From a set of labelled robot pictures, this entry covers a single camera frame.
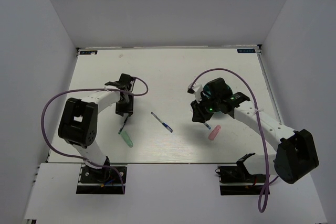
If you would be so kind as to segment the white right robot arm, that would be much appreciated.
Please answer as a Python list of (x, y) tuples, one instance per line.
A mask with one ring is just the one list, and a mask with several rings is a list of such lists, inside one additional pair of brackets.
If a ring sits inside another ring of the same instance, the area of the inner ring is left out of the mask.
[(228, 114), (258, 133), (275, 150), (275, 154), (249, 153), (240, 158), (236, 167), (241, 180), (247, 182), (255, 175), (269, 174), (294, 184), (319, 166), (309, 131), (294, 130), (256, 109), (247, 95), (233, 93), (223, 78), (214, 79), (204, 86), (191, 83), (187, 91), (195, 96), (191, 103), (193, 122), (205, 123), (217, 112)]

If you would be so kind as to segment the mint green correction pen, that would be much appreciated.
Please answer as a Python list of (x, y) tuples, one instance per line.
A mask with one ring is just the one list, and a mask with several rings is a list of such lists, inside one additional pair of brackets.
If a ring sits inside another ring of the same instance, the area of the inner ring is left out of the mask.
[(127, 144), (129, 148), (133, 147), (133, 142), (126, 131), (122, 131), (120, 133), (120, 136), (122, 137), (122, 139), (124, 140), (124, 142)]

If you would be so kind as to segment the green clear gel pen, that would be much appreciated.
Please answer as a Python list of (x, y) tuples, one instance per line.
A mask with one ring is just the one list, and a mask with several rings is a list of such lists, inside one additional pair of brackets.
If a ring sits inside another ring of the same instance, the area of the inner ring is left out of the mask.
[(129, 119), (129, 117), (130, 117), (130, 115), (127, 115), (126, 118), (124, 119), (123, 124), (122, 124), (122, 126), (120, 127), (120, 129), (118, 131), (118, 134), (121, 134), (121, 132), (123, 131), (123, 129), (124, 129), (124, 127), (125, 127), (128, 119)]

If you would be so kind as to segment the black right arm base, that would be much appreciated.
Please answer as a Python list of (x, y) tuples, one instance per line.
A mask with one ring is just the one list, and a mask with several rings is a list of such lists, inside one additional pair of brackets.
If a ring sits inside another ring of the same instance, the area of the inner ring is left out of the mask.
[(241, 171), (238, 166), (218, 166), (215, 173), (219, 178), (221, 196), (259, 195), (266, 182), (266, 175), (250, 175)]

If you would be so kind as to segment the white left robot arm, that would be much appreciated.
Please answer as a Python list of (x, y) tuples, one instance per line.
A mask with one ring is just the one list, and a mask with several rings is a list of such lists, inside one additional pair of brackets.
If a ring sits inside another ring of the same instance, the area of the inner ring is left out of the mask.
[(58, 128), (58, 136), (72, 145), (85, 159), (87, 166), (93, 168), (93, 176), (101, 182), (110, 178), (111, 168), (108, 157), (98, 146), (98, 115), (107, 107), (115, 104), (119, 116), (133, 114), (134, 98), (129, 95), (133, 91), (135, 77), (121, 74), (116, 82), (107, 82), (106, 88), (117, 88), (116, 91), (103, 89), (83, 99), (69, 98)]

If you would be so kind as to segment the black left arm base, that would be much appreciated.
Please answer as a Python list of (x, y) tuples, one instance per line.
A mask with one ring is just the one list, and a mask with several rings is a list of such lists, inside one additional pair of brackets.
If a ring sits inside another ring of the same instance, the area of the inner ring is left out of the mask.
[(76, 189), (77, 195), (122, 195), (119, 175), (113, 169), (94, 169), (82, 165)]

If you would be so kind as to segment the pink correction pen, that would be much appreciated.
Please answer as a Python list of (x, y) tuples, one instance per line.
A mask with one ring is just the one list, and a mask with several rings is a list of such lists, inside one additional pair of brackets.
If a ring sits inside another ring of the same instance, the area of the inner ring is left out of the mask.
[(208, 139), (209, 139), (210, 141), (213, 141), (213, 140), (217, 137), (217, 135), (219, 134), (220, 130), (221, 130), (221, 126), (220, 126), (220, 125), (217, 125), (217, 126), (211, 131), (211, 133), (209, 134)]

